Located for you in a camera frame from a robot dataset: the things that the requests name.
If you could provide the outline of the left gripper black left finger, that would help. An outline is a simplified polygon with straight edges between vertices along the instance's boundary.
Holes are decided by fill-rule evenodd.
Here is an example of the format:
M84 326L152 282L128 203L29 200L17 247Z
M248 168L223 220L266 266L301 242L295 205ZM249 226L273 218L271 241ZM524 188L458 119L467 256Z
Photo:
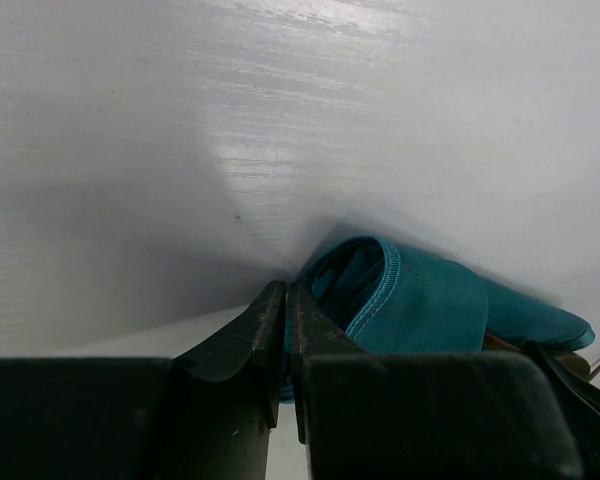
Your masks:
M0 479L262 479L286 287L173 358L0 358Z

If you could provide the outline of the brown wooden spoon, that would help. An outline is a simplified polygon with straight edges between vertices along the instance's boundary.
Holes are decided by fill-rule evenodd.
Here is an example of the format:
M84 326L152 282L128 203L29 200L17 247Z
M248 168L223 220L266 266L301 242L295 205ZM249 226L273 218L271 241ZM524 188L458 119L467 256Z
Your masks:
M556 360L570 373L575 374L577 377L588 382L600 374L600 358L591 365L584 357L575 352L546 349L537 344L519 347L501 339L489 331L485 333L483 338L483 350L518 353L526 356L530 356L533 352L537 352L538 354L543 353Z

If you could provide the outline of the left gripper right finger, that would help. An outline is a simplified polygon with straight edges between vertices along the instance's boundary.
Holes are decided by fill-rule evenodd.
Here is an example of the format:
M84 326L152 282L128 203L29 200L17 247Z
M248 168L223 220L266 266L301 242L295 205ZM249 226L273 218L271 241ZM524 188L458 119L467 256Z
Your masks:
M314 479L579 479L574 437L518 354L378 355L289 295L298 435Z

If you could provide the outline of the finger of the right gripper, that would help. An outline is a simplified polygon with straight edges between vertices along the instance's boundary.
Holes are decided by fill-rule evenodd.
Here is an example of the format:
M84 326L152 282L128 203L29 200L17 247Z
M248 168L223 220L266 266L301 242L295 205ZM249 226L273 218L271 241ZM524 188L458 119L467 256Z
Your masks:
M549 380L583 462L586 479L600 479L600 389L543 353L529 356Z

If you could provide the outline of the teal cloth napkin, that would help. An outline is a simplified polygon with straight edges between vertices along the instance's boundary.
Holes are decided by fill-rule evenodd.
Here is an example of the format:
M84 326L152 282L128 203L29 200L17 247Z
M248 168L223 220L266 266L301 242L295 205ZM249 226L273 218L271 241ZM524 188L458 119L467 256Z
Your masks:
M486 333L522 346L577 351L595 339L581 317L424 250L350 238L306 265L298 282L319 310L375 354L479 352Z

